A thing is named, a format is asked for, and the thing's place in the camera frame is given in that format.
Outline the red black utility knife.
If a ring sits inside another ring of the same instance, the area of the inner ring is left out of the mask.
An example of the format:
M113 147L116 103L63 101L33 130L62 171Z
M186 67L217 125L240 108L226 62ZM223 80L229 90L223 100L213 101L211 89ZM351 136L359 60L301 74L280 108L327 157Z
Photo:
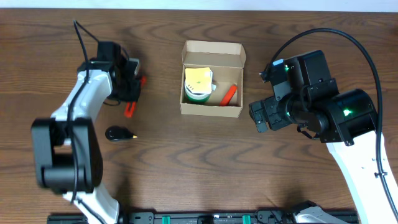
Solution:
M143 76L140 80L140 89L143 88L143 86L146 84L147 78ZM134 111L136 109L136 101L133 102L127 102L127 105L124 110L124 116L127 118L132 118Z

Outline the green tape roll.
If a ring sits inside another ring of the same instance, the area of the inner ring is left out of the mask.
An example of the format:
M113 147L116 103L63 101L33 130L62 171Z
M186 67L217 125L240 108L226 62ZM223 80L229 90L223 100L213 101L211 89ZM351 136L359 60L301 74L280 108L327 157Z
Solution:
M196 93L190 93L188 91L185 92L185 96L187 97L187 99L190 102L197 103L197 104L205 103L210 98L210 94L207 94L207 93L196 94Z

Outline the white tape roll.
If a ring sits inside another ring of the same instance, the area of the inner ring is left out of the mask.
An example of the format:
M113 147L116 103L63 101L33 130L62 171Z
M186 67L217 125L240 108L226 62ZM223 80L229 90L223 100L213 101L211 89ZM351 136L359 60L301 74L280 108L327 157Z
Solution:
M187 84L187 82L186 81L184 81L184 88L185 88L185 92L188 94L188 95L190 95L190 96L194 96L194 97L202 97L202 98L205 98L205 97L207 97L207 96L209 96L211 93L212 93L212 91L215 91L216 90L216 85L215 84L211 84L211 91L209 92L209 93L194 93L191 89L190 89L190 87L188 86L188 84Z

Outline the red blade case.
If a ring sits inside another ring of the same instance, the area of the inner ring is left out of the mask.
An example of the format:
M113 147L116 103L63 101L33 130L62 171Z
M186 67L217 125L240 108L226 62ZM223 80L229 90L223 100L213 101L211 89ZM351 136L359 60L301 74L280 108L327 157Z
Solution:
M220 102L220 106L228 106L229 102L232 100L234 94L236 93L238 87L236 85L231 85L225 96Z

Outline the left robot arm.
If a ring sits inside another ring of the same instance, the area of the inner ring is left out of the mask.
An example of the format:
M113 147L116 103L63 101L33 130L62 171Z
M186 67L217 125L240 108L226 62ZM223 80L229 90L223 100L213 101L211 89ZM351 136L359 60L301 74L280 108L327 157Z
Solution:
M129 223L106 190L103 158L94 122L106 100L125 102L130 118L146 79L140 61L115 42L99 41L95 57L77 70L68 98L49 118L31 126L38 184L75 205L79 215L50 215L48 223Z

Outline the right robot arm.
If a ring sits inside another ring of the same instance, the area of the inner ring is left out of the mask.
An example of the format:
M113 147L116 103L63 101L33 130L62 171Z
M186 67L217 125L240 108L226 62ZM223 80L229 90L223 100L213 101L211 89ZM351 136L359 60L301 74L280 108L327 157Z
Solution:
M291 124L326 144L362 223L397 223L397 184L377 131L380 118L360 89L340 93L321 50L272 62L260 76L273 96L249 105L260 133Z

